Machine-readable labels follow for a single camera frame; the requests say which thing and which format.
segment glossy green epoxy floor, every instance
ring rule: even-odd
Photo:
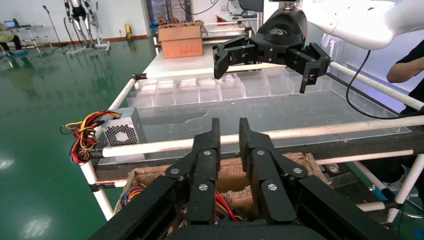
[[[105,110],[155,56],[149,40],[111,44],[70,59],[45,48],[0,59],[0,239],[80,240],[106,220],[60,125]],[[107,192],[112,207],[121,188]]]

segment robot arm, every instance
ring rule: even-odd
[[[93,13],[93,11],[92,11],[91,7],[90,7],[89,2],[88,2],[88,1],[86,1],[86,0],[82,0],[82,1],[84,2],[84,5],[85,5],[85,7],[87,8],[88,13],[90,14],[90,17],[92,18],[92,20],[93,20],[93,21],[94,21],[94,20],[96,20],[96,17],[95,17],[95,15],[94,15],[94,13]]]
[[[324,33],[367,50],[379,50],[393,37],[424,29],[422,0],[303,0],[308,22]]]

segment white pipe frame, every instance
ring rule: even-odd
[[[331,62],[330,66],[342,71],[345,74],[353,76],[354,71],[338,64]],[[276,64],[253,64],[253,65],[240,65],[240,66],[230,66],[228,72],[238,72],[246,70],[257,70],[257,69],[266,69],[266,68],[280,68],[282,65]],[[195,70],[185,70],[185,71],[174,71],[167,72],[164,74],[160,73],[147,73],[148,78],[162,78],[162,77],[175,77],[183,75],[194,75],[194,74],[210,74],[213,73],[213,69],[195,69]],[[361,74],[357,76],[357,79],[361,82],[395,98],[406,105],[419,110],[424,106],[424,103],[413,99],[405,94],[399,93],[387,86],[374,82],[372,79],[365,77]],[[125,97],[130,92],[131,88],[135,84],[134,79],[130,79],[115,101],[112,103],[109,109],[118,108],[121,103],[124,101]],[[318,126],[318,127],[302,127],[294,129],[284,129],[284,130],[274,130],[274,131],[265,131],[264,134],[270,136],[272,140],[278,139],[291,139],[291,138],[302,138],[302,137],[313,137],[313,136],[322,136],[330,134],[341,134],[341,133],[352,133],[360,131],[369,131],[375,129],[386,129],[386,128],[397,128],[397,127],[410,127],[410,126],[419,126],[424,125],[424,116],[412,116],[401,119],[394,120],[371,120],[363,122],[354,122],[354,123],[345,123],[345,124],[335,124],[327,126]],[[102,129],[96,128],[96,136],[99,137],[102,134]],[[239,142],[239,137],[237,134],[234,135],[225,135],[221,136],[222,145],[237,144]],[[174,150],[183,150],[190,149],[193,145],[193,139],[183,139],[183,140],[174,140],[174,141],[164,141],[164,142],[154,142],[154,143],[143,143],[143,144],[132,144],[132,145],[123,145],[115,147],[105,147],[103,148],[104,157],[112,156],[124,156],[140,153],[156,153],[156,152],[165,152],[165,151],[174,151]],[[319,164],[327,163],[344,163],[352,162],[365,174],[365,176],[370,179],[379,189],[384,189],[385,186],[379,181],[368,169],[366,169],[361,163],[357,161],[370,160],[374,158],[386,158],[386,157],[397,157],[397,156],[407,156],[412,155],[414,152],[412,150],[403,150],[403,151],[394,151],[386,153],[373,153],[373,154],[363,154],[357,156],[347,156],[347,157],[336,157],[331,159],[318,160]],[[94,171],[93,165],[91,162],[80,165],[82,172],[84,173],[85,178],[87,179],[88,184],[95,184],[97,181],[97,176]],[[409,175],[406,177],[404,184],[399,190],[399,194],[396,196],[395,201],[399,204],[403,204],[408,197],[409,192],[414,186],[415,181],[421,174],[424,169],[424,154],[418,155],[415,163],[413,164]],[[116,187],[122,187],[126,183],[125,180],[120,180],[115,183]],[[109,220],[113,216],[112,207],[109,203],[109,200],[106,197],[104,190],[99,190],[94,192],[101,210],[103,211],[104,216]],[[372,202],[365,204],[357,205],[360,209],[364,211],[374,211],[383,209],[384,204],[382,202]],[[387,221],[392,223],[399,212],[396,208],[391,208],[388,212]]]

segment black cable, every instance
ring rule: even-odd
[[[212,4],[212,6],[210,6],[208,9],[206,9],[206,10],[204,10],[204,11],[201,11],[201,12],[198,12],[198,13],[191,13],[191,12],[189,12],[189,11],[187,11],[184,7],[183,7],[183,5],[181,4],[181,0],[178,0],[178,3],[179,3],[179,6],[182,8],[182,10],[184,10],[184,12],[186,12],[186,13],[188,13],[188,14],[191,14],[191,15],[199,15],[199,14],[202,14],[202,13],[204,13],[204,12],[206,12],[206,11],[209,11],[211,8],[213,8],[217,3],[219,2],[219,0],[215,0],[215,3],[213,3]]]
[[[401,213],[400,213],[400,217],[399,217],[399,224],[397,225],[397,234],[399,235],[400,239],[402,239],[402,237],[401,237],[401,223],[402,223],[402,216],[404,215],[404,208],[405,208],[405,203],[402,205]]]
[[[75,43],[72,40],[71,34],[69,33],[68,26],[66,24],[66,17],[63,18],[63,24],[65,25],[65,29],[66,29],[67,35],[69,36],[70,42],[72,43],[73,50],[76,51],[77,49],[75,48]]]
[[[226,11],[231,15],[231,16],[233,16],[233,17],[235,17],[236,15],[234,15],[232,12],[230,12],[230,9],[228,8],[228,4],[230,3],[230,2],[234,2],[235,0],[228,0],[227,2],[226,2]]]
[[[73,133],[73,132],[74,132],[74,131],[70,131],[70,132],[63,132],[63,131],[62,131],[62,128],[64,128],[64,127],[65,127],[64,125],[61,125],[61,126],[60,126],[60,129],[59,129],[59,130],[60,130],[60,133],[61,133],[61,134],[63,134],[63,135],[68,135],[68,134],[71,134],[71,133]]]
[[[352,84],[353,84],[354,80],[357,78],[358,74],[361,72],[362,68],[364,67],[365,63],[367,62],[368,57],[370,56],[370,53],[371,53],[371,50],[369,50],[369,51],[368,51],[368,53],[366,54],[366,57],[365,57],[365,59],[364,59],[364,61],[363,61],[362,65],[359,67],[358,71],[355,73],[355,75],[353,76],[353,78],[352,78],[352,80],[350,81],[349,85],[347,86],[347,90],[346,90],[346,101],[347,101],[347,103],[348,103],[348,104],[349,104],[349,105],[350,105],[350,106],[351,106],[351,107],[352,107],[355,111],[357,111],[358,113],[360,113],[360,114],[362,114],[362,115],[365,115],[365,116],[367,116],[367,117],[373,118],[373,119],[380,119],[380,120],[395,120],[395,119],[403,119],[403,118],[407,118],[407,117],[413,117],[413,116],[418,116],[418,115],[422,115],[422,114],[424,114],[424,106],[423,106],[420,110],[418,110],[418,111],[416,111],[416,112],[413,112],[413,113],[410,113],[410,114],[406,114],[406,115],[402,115],[402,116],[395,116],[395,117],[380,117],[380,116],[373,116],[373,115],[370,115],[370,114],[368,114],[368,113],[366,113],[366,112],[363,112],[363,111],[359,110],[357,107],[355,107],[355,106],[351,103],[351,101],[349,100],[349,91],[351,90],[351,87],[352,87]]]

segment tripod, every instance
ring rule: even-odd
[[[47,9],[45,5],[43,5],[42,7],[47,11],[48,18],[50,19],[51,25],[53,26],[54,33],[56,34],[56,37],[57,37],[57,41],[59,42],[59,46],[54,48],[51,51],[55,53],[56,50],[61,49],[62,53],[65,54],[69,49],[71,49],[71,47],[67,46],[68,44],[66,43],[61,43],[58,32],[56,31],[55,24],[53,23],[52,18],[50,17],[50,11]]]

